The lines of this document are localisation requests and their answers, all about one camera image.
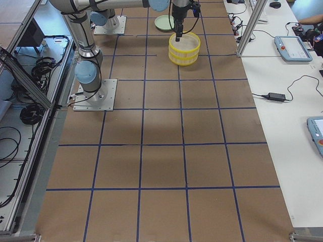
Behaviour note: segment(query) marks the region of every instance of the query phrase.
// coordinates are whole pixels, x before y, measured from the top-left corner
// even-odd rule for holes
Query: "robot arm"
[[[74,40],[80,49],[80,55],[89,58],[98,54],[91,30],[89,19],[85,10],[91,9],[98,12],[120,8],[147,8],[152,7],[156,11],[163,11],[169,5],[169,0],[49,0],[50,3],[65,16],[68,27]],[[199,4],[194,0],[174,0],[172,16],[174,17],[174,31],[176,41],[183,34],[183,22],[187,12],[193,10],[194,16],[199,16]]]
[[[78,47],[80,61],[75,67],[75,77],[80,82],[85,99],[89,105],[96,109],[107,110],[102,103],[107,97],[107,83],[101,79],[101,64],[103,54],[95,45],[92,31],[90,28],[90,19],[85,10],[93,10],[97,23],[103,26],[107,21],[111,21],[113,27],[114,9],[121,8],[147,8],[152,7],[156,11],[163,11],[170,5],[170,0],[49,0],[50,3],[65,18],[65,22],[73,36]],[[174,17],[174,31],[176,32],[176,41],[183,35],[183,22],[187,16],[187,11],[193,10],[194,16],[199,16],[199,4],[194,0],[174,0],[172,15]]]
[[[172,16],[174,18],[174,32],[176,33],[176,42],[183,36],[183,22],[187,12],[193,10],[194,17],[199,18],[200,4],[194,0],[173,0]]]

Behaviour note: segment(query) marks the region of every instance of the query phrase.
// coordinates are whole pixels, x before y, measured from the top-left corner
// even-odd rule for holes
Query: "grid floor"
[[[293,228],[222,1],[203,2],[195,64],[168,59],[151,9],[96,36],[113,112],[68,111],[44,241],[289,241]],[[192,26],[192,14],[185,28]]]

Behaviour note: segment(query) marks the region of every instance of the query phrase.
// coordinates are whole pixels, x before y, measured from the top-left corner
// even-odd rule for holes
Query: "yellow bowl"
[[[200,50],[200,38],[194,33],[183,34],[179,42],[175,41],[176,34],[169,39],[169,58],[179,66],[188,66],[196,62]]]

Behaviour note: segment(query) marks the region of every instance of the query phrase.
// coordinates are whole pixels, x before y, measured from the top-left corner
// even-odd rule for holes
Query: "keyboard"
[[[250,6],[251,6],[251,9],[254,10],[256,4],[257,4],[257,0],[249,0],[249,3],[250,3]],[[265,11],[262,11],[261,15],[260,15],[260,18],[258,20],[258,23],[259,24],[266,24],[268,23],[268,17],[267,17],[267,14],[265,13]]]

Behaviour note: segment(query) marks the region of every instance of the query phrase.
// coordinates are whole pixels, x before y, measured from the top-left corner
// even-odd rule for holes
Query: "green plate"
[[[174,27],[174,18],[173,16],[170,16],[171,24],[172,27]],[[155,19],[155,26],[157,29],[163,30],[163,31],[169,31],[172,30],[169,20],[168,20],[168,15],[161,15]]]

